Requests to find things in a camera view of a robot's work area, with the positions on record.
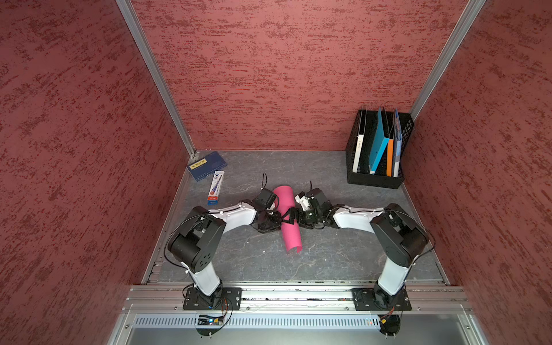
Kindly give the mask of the pink rectangular paper sheet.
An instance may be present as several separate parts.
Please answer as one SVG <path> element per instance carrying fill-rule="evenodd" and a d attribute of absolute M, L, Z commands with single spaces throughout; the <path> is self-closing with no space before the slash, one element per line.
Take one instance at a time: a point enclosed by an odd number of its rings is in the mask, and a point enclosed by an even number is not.
<path fill-rule="evenodd" d="M 282 185 L 274 189 L 274 193 L 277 196 L 277 211 L 284 219 L 281 229 L 286 251 L 295 250 L 297 253 L 300 253 L 303 249 L 300 227 L 297 221 L 293 221 L 292 224 L 290 223 L 290 215 L 284 216 L 290 208 L 296 207 L 293 189 L 289 185 Z"/>

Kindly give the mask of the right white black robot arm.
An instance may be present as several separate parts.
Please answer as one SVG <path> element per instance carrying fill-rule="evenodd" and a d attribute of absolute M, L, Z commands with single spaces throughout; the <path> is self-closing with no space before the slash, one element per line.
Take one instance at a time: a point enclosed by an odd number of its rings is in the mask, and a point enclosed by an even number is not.
<path fill-rule="evenodd" d="M 382 208 L 337 205 L 323 213 L 294 207 L 282 214 L 282 222 L 303 224 L 308 215 L 315 224 L 367 231 L 377 237 L 387 256 L 374 287 L 374 295 L 380 300 L 392 300 L 404 289 L 408 273 L 429 243 L 425 228 L 398 204 Z"/>

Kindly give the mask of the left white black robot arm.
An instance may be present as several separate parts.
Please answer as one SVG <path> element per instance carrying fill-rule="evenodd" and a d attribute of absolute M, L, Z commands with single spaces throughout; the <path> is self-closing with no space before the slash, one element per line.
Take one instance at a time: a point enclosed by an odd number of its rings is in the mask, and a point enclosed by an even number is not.
<path fill-rule="evenodd" d="M 221 286 L 212 261 L 223 234 L 252 224 L 261 233 L 279 230 L 282 214 L 275 209 L 261 209 L 252 201 L 213 210 L 197 206 L 171 234 L 166 249 L 177 266 L 186 269 L 194 287 L 211 297 Z"/>

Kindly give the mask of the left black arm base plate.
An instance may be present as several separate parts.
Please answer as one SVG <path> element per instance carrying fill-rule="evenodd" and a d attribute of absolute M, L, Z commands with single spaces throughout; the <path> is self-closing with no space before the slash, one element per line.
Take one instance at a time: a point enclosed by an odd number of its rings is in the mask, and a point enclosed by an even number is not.
<path fill-rule="evenodd" d="M 185 311 L 237 311 L 242 302 L 240 287 L 218 287 L 211 296 L 203 294 L 196 287 L 183 289 L 183 310 Z"/>

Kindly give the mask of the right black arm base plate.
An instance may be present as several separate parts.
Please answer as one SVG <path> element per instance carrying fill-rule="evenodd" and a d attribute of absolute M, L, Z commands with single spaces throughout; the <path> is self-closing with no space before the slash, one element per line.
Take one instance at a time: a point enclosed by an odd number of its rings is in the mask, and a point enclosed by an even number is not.
<path fill-rule="evenodd" d="M 389 312 L 392 309 L 394 311 L 412 311 L 405 288 L 393 296 L 380 288 L 352 288 L 351 292 L 356 311 Z"/>

